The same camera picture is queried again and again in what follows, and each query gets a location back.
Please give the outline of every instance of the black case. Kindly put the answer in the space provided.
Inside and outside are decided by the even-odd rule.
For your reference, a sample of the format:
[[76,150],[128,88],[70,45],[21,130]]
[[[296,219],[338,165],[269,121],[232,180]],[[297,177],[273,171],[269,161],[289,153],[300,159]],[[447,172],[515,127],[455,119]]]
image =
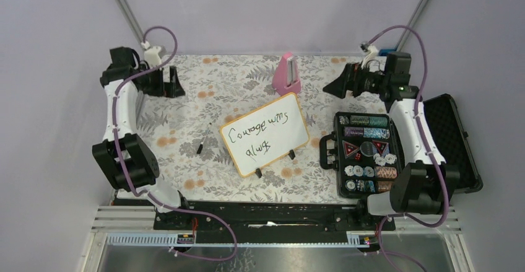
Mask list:
[[[480,191],[483,188],[483,181],[476,169],[474,159],[472,158],[471,149],[467,141],[468,134],[464,130],[459,118],[458,107],[456,102],[449,94],[443,94],[430,100],[424,101],[425,118],[427,119],[428,128],[432,134],[432,138],[439,149],[441,155],[445,158],[447,164],[456,165],[459,170],[460,179],[458,187],[454,193],[473,193]],[[353,159],[345,159],[339,157],[342,155],[342,141],[348,140],[350,143],[361,143],[362,141],[369,141],[372,139],[363,138],[346,138],[344,137],[345,126],[339,123],[339,116],[346,116],[350,118],[351,115],[359,116],[382,116],[388,118],[387,115],[369,114],[369,113],[346,113],[337,112],[334,117],[334,131],[321,138],[319,144],[320,163],[324,169],[334,169],[337,172],[337,191],[340,196],[345,198],[361,198],[372,193],[361,191],[349,191],[345,187],[347,180],[373,180],[377,181],[393,181],[393,179],[384,179],[377,177],[356,177],[346,176],[344,168],[347,165],[361,165],[376,167],[373,159],[355,162]],[[389,120],[390,145],[391,153],[397,156],[397,162],[394,165],[385,165],[388,167],[395,167],[398,174],[404,168],[404,156],[401,143],[399,142],[399,135],[397,129],[392,121]],[[327,141],[334,141],[334,149],[327,149]],[[328,157],[334,156],[335,161],[328,163]]]
[[483,181],[472,158],[468,134],[461,124],[458,106],[449,94],[442,94],[423,103],[425,118],[436,147],[447,164],[457,165],[459,184],[454,193],[474,193],[483,188]]
[[[354,127],[369,127],[365,125],[342,125],[339,122],[340,116],[346,116],[347,118],[350,118],[352,115],[357,116],[373,116],[373,117],[385,117],[388,119],[388,129],[390,130],[390,138],[389,139],[374,139],[374,138],[362,138],[362,137],[345,137],[344,136],[344,128],[347,126],[354,126]],[[334,141],[334,149],[327,149],[327,141]],[[378,177],[366,177],[366,176],[346,176],[344,169],[348,165],[360,165],[361,167],[377,167],[372,157],[365,157],[362,156],[362,159],[360,161],[355,160],[353,157],[346,159],[344,157],[344,150],[343,150],[343,144],[342,142],[347,141],[349,143],[352,143],[356,146],[360,146],[362,142],[365,141],[372,141],[372,140],[378,140],[382,142],[388,142],[389,144],[389,150],[390,153],[397,156],[397,161],[392,164],[386,164],[385,167],[394,167],[397,170],[397,174],[400,174],[401,172],[401,164],[403,163],[403,158],[400,157],[398,153],[398,145],[397,145],[397,135],[393,129],[392,123],[390,121],[390,118],[387,115],[384,114],[369,114],[369,113],[347,113],[347,112],[337,112],[334,117],[334,131],[321,138],[319,142],[319,153],[320,153],[320,163],[321,167],[323,169],[334,169],[337,172],[337,192],[340,196],[343,196],[344,198],[362,198],[377,192],[377,182],[378,181],[386,181],[386,182],[393,182],[395,179],[387,179],[387,178],[378,178]],[[328,163],[328,157],[334,156],[335,161]],[[346,181],[347,180],[364,180],[364,181],[373,181],[375,184],[376,191],[375,192],[364,192],[364,191],[350,191],[346,188]]]

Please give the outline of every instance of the open case lid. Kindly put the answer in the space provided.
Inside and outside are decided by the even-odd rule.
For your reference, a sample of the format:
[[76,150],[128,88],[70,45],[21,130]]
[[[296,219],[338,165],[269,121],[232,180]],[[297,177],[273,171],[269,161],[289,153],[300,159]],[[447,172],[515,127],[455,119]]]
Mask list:
[[458,106],[449,94],[423,103],[428,128],[447,164],[457,165],[460,179],[455,193],[473,193],[483,188],[483,181],[472,158],[468,134],[459,119]]

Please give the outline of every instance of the floral tablecloth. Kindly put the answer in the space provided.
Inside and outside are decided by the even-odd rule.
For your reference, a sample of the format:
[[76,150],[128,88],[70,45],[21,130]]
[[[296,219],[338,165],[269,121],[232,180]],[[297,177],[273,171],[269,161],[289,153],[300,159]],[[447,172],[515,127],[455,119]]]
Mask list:
[[[225,123],[277,97],[271,86],[280,56],[176,56],[186,91],[175,99],[147,97],[137,121],[139,136],[157,156],[161,172],[189,200],[283,203],[354,203],[337,195],[336,172],[319,166],[319,139],[332,131],[335,112],[385,113],[377,95],[341,100],[322,91],[356,57],[299,56],[298,95],[310,141],[263,168],[262,178],[240,177],[219,134]],[[199,143],[212,128],[202,153]]]

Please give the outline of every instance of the gray wall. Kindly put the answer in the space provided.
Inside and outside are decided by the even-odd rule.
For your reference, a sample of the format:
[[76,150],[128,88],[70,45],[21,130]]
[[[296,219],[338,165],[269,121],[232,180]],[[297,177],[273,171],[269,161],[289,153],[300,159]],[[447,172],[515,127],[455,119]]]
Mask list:
[[98,78],[136,41],[114,0],[1,0],[0,271],[74,271],[110,186]]
[[[485,187],[455,196],[476,271],[522,271],[525,0],[432,0],[417,30],[428,53],[426,98],[458,103]],[[419,45],[411,37],[414,77]]]
[[[143,27],[177,32],[186,54],[359,53],[381,29],[407,23],[419,0],[128,0]],[[402,32],[378,44],[393,48]],[[171,46],[152,33],[149,39]]]

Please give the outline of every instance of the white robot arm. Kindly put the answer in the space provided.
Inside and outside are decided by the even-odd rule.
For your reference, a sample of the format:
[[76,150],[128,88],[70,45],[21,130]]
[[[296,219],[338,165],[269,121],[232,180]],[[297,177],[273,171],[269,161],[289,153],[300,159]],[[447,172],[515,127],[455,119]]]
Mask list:
[[[377,53],[374,48],[362,48],[369,55],[375,56]],[[368,196],[368,213],[374,216],[394,213],[439,214],[443,211],[444,199],[450,199],[456,189],[459,171],[456,166],[446,164],[437,149],[428,129],[422,102],[417,105],[417,114],[414,113],[419,89],[409,85],[410,54],[398,51],[389,53],[383,72],[371,72],[367,66],[370,58],[367,56],[364,60],[364,65],[347,64],[343,73],[325,86],[323,91],[342,99],[347,90],[351,90],[354,97],[364,91],[379,94],[399,134],[404,169],[390,191]],[[421,137],[421,130],[427,135],[425,139]],[[425,149],[425,140],[430,146],[430,152]],[[439,183],[430,181],[438,179],[430,154],[444,175],[447,197],[443,196]]]
[[[146,70],[150,65],[160,64],[160,47],[148,47],[144,54],[146,61],[144,64],[135,61],[134,57],[138,54],[131,48],[115,48],[111,49],[110,53],[112,64],[100,78],[107,98],[108,119],[103,141],[93,145],[92,153],[112,187],[116,190],[130,191],[115,150],[113,97],[117,87],[126,78]],[[159,170],[155,155],[137,135],[136,114],[141,108],[144,94],[172,98],[184,95],[184,90],[176,78],[176,68],[170,67],[170,82],[163,81],[163,71],[159,69],[126,83],[119,92],[115,114],[124,161],[137,192],[152,193],[162,204],[179,207],[180,193],[173,190],[165,180]],[[171,210],[157,206],[157,211],[164,213]]]

